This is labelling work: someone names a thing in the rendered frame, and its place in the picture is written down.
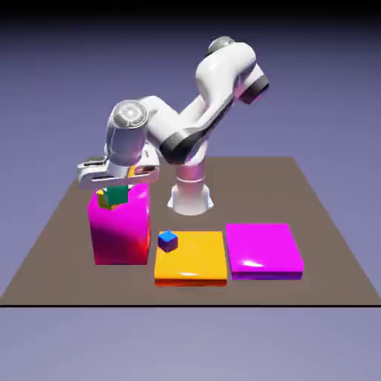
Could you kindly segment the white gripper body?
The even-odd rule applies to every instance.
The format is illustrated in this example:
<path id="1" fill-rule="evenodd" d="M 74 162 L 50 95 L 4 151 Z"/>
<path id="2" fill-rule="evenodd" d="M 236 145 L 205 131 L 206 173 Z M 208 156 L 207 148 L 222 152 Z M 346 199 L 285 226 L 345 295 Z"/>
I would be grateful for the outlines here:
<path id="1" fill-rule="evenodd" d="M 115 186 L 149 184 L 159 179 L 160 161 L 154 147 L 144 147 L 136 164 L 124 167 L 103 161 L 88 161 L 77 166 L 79 186 L 86 190 L 99 190 Z"/>

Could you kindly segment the small yellow cube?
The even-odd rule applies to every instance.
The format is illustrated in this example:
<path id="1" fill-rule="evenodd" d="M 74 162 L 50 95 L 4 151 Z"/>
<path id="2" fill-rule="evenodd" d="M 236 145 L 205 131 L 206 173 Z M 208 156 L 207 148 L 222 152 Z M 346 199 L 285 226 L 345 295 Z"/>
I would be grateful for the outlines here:
<path id="1" fill-rule="evenodd" d="M 115 210 L 118 207 L 118 204 L 110 205 L 107 202 L 103 189 L 97 190 L 96 195 L 97 195 L 97 203 L 99 208 L 103 208 L 106 210 Z"/>

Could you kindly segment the small blue cube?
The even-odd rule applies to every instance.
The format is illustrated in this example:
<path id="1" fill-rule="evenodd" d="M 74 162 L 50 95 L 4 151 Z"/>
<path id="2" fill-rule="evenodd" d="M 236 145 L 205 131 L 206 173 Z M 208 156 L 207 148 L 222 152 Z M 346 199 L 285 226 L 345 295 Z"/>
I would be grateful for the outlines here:
<path id="1" fill-rule="evenodd" d="M 161 232 L 158 235 L 158 247 L 164 252 L 168 253 L 177 249 L 178 243 L 178 236 L 171 230 Z"/>

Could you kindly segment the tall magenta box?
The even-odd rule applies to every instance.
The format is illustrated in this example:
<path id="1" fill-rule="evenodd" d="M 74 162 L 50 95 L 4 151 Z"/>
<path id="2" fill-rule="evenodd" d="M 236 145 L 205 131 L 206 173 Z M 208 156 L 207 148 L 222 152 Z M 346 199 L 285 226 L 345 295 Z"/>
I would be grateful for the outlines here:
<path id="1" fill-rule="evenodd" d="M 96 192 L 88 204 L 92 248 L 97 265 L 145 265 L 150 247 L 148 184 L 129 189 L 128 202 L 115 210 L 98 207 Z"/>

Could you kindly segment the small green cube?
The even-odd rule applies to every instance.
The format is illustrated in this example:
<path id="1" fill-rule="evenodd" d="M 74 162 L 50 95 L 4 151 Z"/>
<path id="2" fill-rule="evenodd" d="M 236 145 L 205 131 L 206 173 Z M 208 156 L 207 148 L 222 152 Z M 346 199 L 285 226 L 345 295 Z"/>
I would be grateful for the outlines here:
<path id="1" fill-rule="evenodd" d="M 127 185 L 107 187 L 104 189 L 104 196 L 107 205 L 121 205 L 128 202 L 129 188 Z"/>

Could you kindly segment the large orange box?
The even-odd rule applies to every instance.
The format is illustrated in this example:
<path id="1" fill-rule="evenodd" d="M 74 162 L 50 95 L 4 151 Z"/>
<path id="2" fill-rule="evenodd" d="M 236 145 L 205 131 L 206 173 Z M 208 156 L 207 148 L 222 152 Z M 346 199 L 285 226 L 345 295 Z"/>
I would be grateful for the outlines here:
<path id="1" fill-rule="evenodd" d="M 221 231 L 172 231 L 177 249 L 156 249 L 156 286 L 225 286 L 228 270 Z"/>

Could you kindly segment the flat magenta box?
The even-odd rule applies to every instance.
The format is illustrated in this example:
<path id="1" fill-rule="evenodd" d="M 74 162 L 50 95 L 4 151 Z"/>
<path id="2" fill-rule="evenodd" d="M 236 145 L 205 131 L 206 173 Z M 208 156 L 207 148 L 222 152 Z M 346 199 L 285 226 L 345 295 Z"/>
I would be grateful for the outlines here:
<path id="1" fill-rule="evenodd" d="M 229 223 L 226 243 L 234 280 L 299 280 L 304 261 L 286 223 Z"/>

